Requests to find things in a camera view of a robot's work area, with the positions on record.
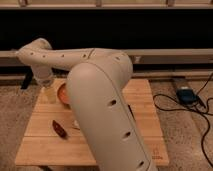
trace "small brown object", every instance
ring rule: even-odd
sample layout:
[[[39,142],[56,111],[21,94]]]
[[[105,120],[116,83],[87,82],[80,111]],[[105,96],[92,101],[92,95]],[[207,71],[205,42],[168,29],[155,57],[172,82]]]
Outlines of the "small brown object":
[[[69,104],[69,99],[68,99],[67,93],[66,93],[66,83],[62,84],[59,87],[59,89],[57,91],[57,96],[62,103],[66,104],[66,105]]]
[[[59,123],[57,123],[55,120],[52,122],[53,129],[55,132],[61,137],[61,138],[66,138],[67,137],[67,132],[64,130],[64,128],[61,127]]]

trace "power adapter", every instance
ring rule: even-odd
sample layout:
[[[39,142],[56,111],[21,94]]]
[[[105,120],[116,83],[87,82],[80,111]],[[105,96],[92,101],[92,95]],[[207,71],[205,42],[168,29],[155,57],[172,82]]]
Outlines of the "power adapter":
[[[173,85],[181,104],[190,105],[198,100],[194,91],[189,87],[185,77],[173,77]]]

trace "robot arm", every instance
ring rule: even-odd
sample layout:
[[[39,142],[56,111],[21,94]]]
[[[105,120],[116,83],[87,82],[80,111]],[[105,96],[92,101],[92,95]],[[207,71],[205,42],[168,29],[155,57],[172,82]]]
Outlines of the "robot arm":
[[[38,39],[17,55],[36,68],[33,72],[43,85],[45,79],[51,83],[50,67],[71,70],[69,104],[101,171],[157,171],[122,96],[132,74],[125,53],[96,48],[53,51],[46,40]]]

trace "orange bowl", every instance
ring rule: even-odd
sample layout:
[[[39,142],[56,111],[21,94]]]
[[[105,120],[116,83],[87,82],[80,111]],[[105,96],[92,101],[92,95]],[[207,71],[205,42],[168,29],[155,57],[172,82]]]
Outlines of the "orange bowl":
[[[63,83],[57,91],[57,96],[58,99],[63,103],[68,105],[69,104],[69,99],[67,97],[67,91],[66,91],[66,83]]]

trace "table leg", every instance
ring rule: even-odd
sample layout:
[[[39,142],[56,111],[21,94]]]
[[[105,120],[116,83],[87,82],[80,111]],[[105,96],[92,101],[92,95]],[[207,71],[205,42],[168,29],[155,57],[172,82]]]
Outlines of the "table leg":
[[[38,166],[43,171],[52,171],[48,166]]]

